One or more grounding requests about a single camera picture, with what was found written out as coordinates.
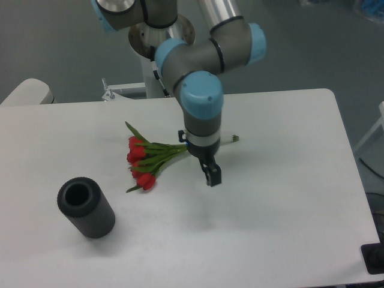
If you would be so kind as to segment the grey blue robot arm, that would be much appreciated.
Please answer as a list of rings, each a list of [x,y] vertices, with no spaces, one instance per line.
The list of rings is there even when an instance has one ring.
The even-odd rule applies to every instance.
[[[92,6],[108,31],[142,27],[141,43],[184,114],[179,139],[199,160],[207,184],[220,184],[214,156],[224,93],[218,75],[262,59],[267,50],[264,31],[244,20],[236,1],[199,2],[210,33],[200,44],[185,40],[176,1],[93,1]]]

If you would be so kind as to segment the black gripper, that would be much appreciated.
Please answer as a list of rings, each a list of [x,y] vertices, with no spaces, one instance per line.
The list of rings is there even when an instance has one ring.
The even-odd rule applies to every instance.
[[[214,158],[220,145],[220,130],[208,136],[197,136],[187,129],[179,130],[178,139],[179,142],[186,144],[191,155],[199,159],[207,186],[220,185],[222,183],[221,168]]]

